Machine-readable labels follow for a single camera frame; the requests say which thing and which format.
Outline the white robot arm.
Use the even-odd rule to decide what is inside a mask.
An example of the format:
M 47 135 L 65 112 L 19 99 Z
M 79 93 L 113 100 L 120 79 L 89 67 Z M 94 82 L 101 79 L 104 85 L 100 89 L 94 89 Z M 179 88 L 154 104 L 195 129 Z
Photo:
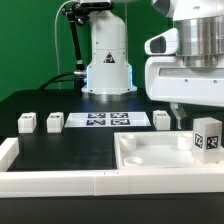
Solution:
M 92 60 L 78 68 L 82 93 L 117 100 L 136 87 L 127 61 L 125 23 L 112 13 L 114 0 L 70 0 L 62 12 L 71 25 L 91 23 Z M 145 42 L 148 97 L 176 110 L 180 103 L 224 107 L 224 0 L 151 0 L 173 27 Z

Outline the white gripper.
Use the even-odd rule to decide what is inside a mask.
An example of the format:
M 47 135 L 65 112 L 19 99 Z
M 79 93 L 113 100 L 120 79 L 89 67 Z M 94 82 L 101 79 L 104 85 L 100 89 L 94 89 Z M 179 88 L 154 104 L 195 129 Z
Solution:
M 171 102 L 182 129 L 187 117 L 180 103 L 224 107 L 224 57 L 216 67 L 189 68 L 176 56 L 150 57 L 145 65 L 145 89 L 151 100 Z

